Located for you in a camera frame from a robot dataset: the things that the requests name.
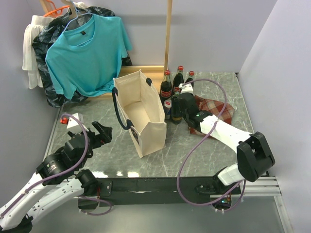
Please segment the silver top drink can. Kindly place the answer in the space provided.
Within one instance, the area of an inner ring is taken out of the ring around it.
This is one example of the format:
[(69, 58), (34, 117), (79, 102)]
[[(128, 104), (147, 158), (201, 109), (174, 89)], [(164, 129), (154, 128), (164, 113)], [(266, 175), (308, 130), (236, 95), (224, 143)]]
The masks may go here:
[(180, 112), (180, 104), (178, 97), (176, 95), (172, 97), (171, 118), (174, 124), (179, 124), (182, 120), (182, 115)]

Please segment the red tab drink can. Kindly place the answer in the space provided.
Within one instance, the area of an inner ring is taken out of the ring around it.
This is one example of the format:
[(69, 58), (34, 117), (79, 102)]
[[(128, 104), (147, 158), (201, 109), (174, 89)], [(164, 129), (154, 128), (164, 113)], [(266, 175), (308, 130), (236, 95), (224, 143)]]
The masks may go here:
[(165, 119), (169, 120), (171, 118), (171, 110), (172, 110), (172, 100), (167, 99), (163, 103), (164, 113), (165, 113)]

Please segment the Coca-Cola glass bottle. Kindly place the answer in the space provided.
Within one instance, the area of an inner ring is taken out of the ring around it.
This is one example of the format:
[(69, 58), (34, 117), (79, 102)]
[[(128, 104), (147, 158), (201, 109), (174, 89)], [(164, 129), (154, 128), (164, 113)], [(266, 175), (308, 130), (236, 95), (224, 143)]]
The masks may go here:
[(177, 73), (173, 80), (173, 89), (172, 89), (173, 95), (177, 95), (181, 92), (179, 86), (180, 84), (184, 83), (183, 70), (184, 70), (183, 66), (178, 66)]
[(185, 82), (188, 83), (188, 82), (192, 81), (193, 78), (194, 78), (194, 75), (195, 75), (195, 72), (194, 72), (194, 71), (189, 71), (189, 72), (188, 72), (187, 79), (186, 79)]
[(171, 72), (166, 70), (164, 72), (164, 79), (160, 86), (160, 100), (164, 104), (164, 101), (168, 100), (172, 95), (172, 83), (171, 83)]

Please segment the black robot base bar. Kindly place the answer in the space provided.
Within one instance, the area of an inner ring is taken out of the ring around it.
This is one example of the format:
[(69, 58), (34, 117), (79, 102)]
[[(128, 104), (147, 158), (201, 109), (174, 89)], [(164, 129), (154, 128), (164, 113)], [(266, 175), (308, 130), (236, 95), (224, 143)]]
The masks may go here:
[[(234, 185), (224, 186), (213, 177), (181, 177), (180, 189), (190, 201), (205, 203), (213, 195), (222, 195)], [(98, 178), (83, 194), (99, 197), (113, 205), (175, 204), (184, 200), (177, 192), (176, 177)]]

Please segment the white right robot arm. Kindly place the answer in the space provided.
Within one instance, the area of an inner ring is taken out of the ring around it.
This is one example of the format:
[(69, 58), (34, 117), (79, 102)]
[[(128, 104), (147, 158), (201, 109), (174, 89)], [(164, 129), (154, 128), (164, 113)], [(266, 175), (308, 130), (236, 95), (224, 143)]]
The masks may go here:
[(213, 176), (213, 188), (224, 193), (230, 185), (242, 180), (255, 182), (275, 164), (275, 159), (265, 136), (260, 132), (242, 131), (225, 123), (207, 110), (200, 110), (194, 95), (182, 93), (177, 97), (181, 113), (190, 128), (210, 135), (231, 148), (237, 162)]

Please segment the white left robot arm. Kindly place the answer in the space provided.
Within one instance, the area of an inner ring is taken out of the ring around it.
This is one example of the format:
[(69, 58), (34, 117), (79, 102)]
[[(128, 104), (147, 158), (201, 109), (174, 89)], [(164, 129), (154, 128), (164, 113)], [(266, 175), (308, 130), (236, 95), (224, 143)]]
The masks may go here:
[(0, 209), (2, 233), (28, 233), (33, 224), (66, 201), (99, 190), (93, 173), (83, 169), (93, 150), (112, 140), (112, 127), (92, 122), (99, 132), (68, 132), (70, 140), (48, 155), (27, 184)]

